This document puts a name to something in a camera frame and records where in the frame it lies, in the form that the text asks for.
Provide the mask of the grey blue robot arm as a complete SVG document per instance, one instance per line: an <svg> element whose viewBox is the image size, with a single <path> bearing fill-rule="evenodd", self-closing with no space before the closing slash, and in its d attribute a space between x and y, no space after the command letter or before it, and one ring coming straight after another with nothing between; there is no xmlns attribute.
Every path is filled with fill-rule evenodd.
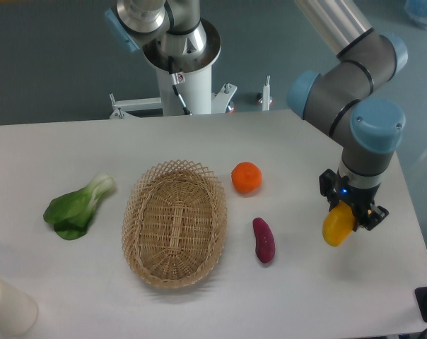
<svg viewBox="0 0 427 339"><path fill-rule="evenodd" d="M395 35L377 34L352 1L299 1L298 7L339 63L324 75L300 74L287 103L343 148L337 170L320 175L320 193L332 208L345 203L354 227L371 230L388 214L375 195L405 124L398 105L373 93L404 67L406 45ZM113 101L115 113L154 105L167 116L226 112L235 87L211 90L221 39L200 16L198 1L118 1L105 20L125 49L144 53L160 92L157 99Z"/></svg>

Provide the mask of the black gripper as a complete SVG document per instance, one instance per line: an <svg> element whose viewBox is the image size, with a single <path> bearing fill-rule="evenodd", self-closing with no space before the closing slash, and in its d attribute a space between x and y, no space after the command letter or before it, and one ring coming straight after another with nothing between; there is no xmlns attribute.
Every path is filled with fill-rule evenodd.
<svg viewBox="0 0 427 339"><path fill-rule="evenodd" d="M371 231L389 215L386 208L375 205L380 175L362 176L353 172L342 174L326 169L319 176L319 185L320 194L329 203L329 211L341 203L353 208L356 220L354 232L359 228Z"/></svg>

